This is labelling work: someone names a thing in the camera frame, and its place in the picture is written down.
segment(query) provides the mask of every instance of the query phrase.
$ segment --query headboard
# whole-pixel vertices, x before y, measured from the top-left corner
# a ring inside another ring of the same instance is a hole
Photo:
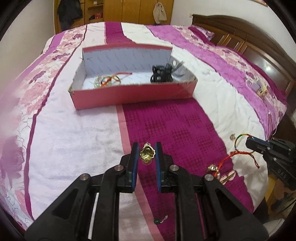
[[[267,33],[231,16],[193,15],[192,24],[215,33],[212,43],[227,46],[258,65],[288,96],[296,80],[296,63]]]

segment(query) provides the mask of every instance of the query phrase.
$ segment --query shelf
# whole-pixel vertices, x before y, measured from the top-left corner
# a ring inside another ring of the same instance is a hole
[[[100,7],[100,6],[103,6],[103,3],[101,3],[101,4],[97,4],[97,5],[93,5],[93,6],[90,6],[90,7],[88,7],[88,9],[90,9],[90,8],[95,8],[95,7]]]
[[[102,22],[102,21],[103,21],[103,18],[97,18],[97,19],[89,20],[89,23],[99,23],[99,22]]]

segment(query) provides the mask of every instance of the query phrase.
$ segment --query pink box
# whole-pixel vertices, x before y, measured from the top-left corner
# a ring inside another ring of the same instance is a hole
[[[197,78],[183,65],[176,71],[183,75],[173,82],[151,83],[153,65],[176,65],[172,48],[136,43],[107,44],[82,49],[83,60],[76,70],[69,93],[77,110],[116,104],[163,99],[191,98]],[[132,72],[120,76],[121,83],[95,88],[98,76]]]

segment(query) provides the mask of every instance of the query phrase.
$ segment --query purple stripe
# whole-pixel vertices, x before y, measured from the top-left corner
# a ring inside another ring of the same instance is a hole
[[[107,43],[129,40],[123,33],[121,34],[121,24],[106,23],[105,26]],[[176,164],[186,168],[192,174],[203,176],[210,164],[219,163],[227,156],[223,141],[194,99],[143,102],[122,106],[131,144],[139,142],[140,146],[143,146],[149,142],[154,145],[161,141],[164,153],[171,155]],[[232,169],[231,161],[223,166],[225,172]],[[168,219],[157,227],[165,241],[173,241],[175,239],[174,195],[158,193],[155,173],[153,163],[149,166],[139,164],[138,176],[154,218],[162,219],[168,215]],[[236,176],[225,186],[249,211],[254,211],[243,177]]]
[[[29,135],[29,141],[28,141],[28,145],[27,145],[27,153],[26,153],[26,163],[24,166],[24,189],[25,189],[25,204],[26,204],[26,208],[28,211],[28,214],[30,215],[30,217],[34,220],[33,214],[32,214],[32,207],[31,207],[31,198],[30,198],[30,194],[29,194],[29,160],[30,160],[30,153],[31,153],[31,145],[32,145],[32,141],[33,141],[33,136],[34,136],[34,131],[35,131],[35,126],[36,126],[36,119],[37,116],[39,115],[39,113],[41,112],[42,108],[45,106],[47,99],[51,93],[52,88],[54,87],[54,84],[59,76],[59,74],[61,73],[61,71],[63,70],[63,68],[65,67],[65,65],[68,63],[68,61],[71,59],[72,55],[74,54],[74,52],[76,51],[76,49],[81,45],[81,43],[83,42],[84,38],[85,38],[85,34],[87,31],[87,26],[85,28],[85,32],[83,35],[83,39],[81,40],[80,44],[74,48],[73,52],[71,53],[71,55],[69,56],[69,58],[64,62],[64,64],[61,66],[61,68],[58,70],[56,76],[54,77],[50,88],[46,94],[45,99],[43,100],[41,107],[38,109],[37,113],[33,115],[33,120],[32,120],[32,126],[31,126],[31,131],[30,131],[30,135]],[[56,49],[56,47],[59,45],[59,43],[55,46],[52,47],[52,51]]]
[[[171,42],[172,44],[188,50],[196,58],[204,61],[211,67],[213,67],[228,83],[233,85],[237,91],[245,97],[245,99],[251,104],[254,108],[260,123],[262,124],[265,137],[269,138],[271,133],[270,121],[269,121],[269,112],[272,112],[272,123],[275,125],[276,116],[274,113],[273,106],[263,100],[258,98],[257,94],[251,91],[245,83],[246,74],[238,70],[235,66],[229,65],[223,58],[218,54],[211,52],[202,47],[196,46],[190,41],[186,40],[181,33],[176,30],[173,26],[163,25],[163,26],[147,26],[154,34],[154,36]]]
[[[5,100],[9,98],[10,94],[19,86],[19,84],[23,81],[23,79],[36,67],[38,66],[42,60],[44,60],[48,55],[50,55],[56,48],[57,46],[60,44],[64,32],[61,32],[59,34],[56,34],[53,38],[52,38],[52,42],[49,46],[49,48],[46,50],[46,52],[44,54],[41,54],[39,56],[39,58],[37,60],[35,60],[34,63],[32,63],[28,68],[26,68],[24,70],[23,73],[20,74],[19,77],[17,77],[15,80],[11,81],[8,84],[8,87],[6,88],[6,90],[3,92],[1,99],[0,99],[0,108],[2,107],[2,105],[6,102]]]
[[[274,92],[275,96],[277,97],[277,99],[282,102],[284,105],[287,105],[287,97],[286,97],[286,93],[285,91],[281,91],[280,89],[277,88],[276,84],[273,82],[273,80],[260,68],[258,67],[256,64],[250,62],[245,56],[243,56],[241,53],[235,51],[232,48],[229,47],[225,47],[225,46],[216,46],[215,44],[211,43],[206,36],[204,36],[204,34],[202,32],[200,32],[198,29],[196,29],[195,27],[189,27],[189,30],[191,30],[196,36],[198,36],[205,44],[211,45],[211,46],[215,46],[217,48],[224,48],[224,49],[229,49],[233,52],[235,52],[236,54],[238,54],[241,58],[243,58],[249,65],[252,66],[253,69],[255,69],[259,74],[261,74],[263,76],[263,78],[266,79],[266,81],[268,82],[270,88],[272,89],[272,91]]]

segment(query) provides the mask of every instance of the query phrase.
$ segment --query bedspread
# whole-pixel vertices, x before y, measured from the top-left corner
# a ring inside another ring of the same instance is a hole
[[[76,111],[67,90],[81,48],[130,41],[173,47],[173,57],[198,78],[193,98]],[[246,86],[247,76],[268,85],[266,98]],[[77,176],[118,164],[133,142],[161,141],[176,164],[204,175],[233,151],[231,134],[266,139],[276,128],[286,103],[270,81],[236,52],[187,27],[106,22],[57,34],[1,97],[1,204],[27,229]],[[247,150],[244,141],[240,150]],[[249,156],[236,155],[221,170],[237,172],[225,186],[251,212],[268,184],[266,163],[254,156],[260,169]],[[120,239],[173,240],[173,202],[171,194],[157,192],[155,165],[140,164],[135,193],[120,195]],[[165,215],[163,224],[153,223]]]

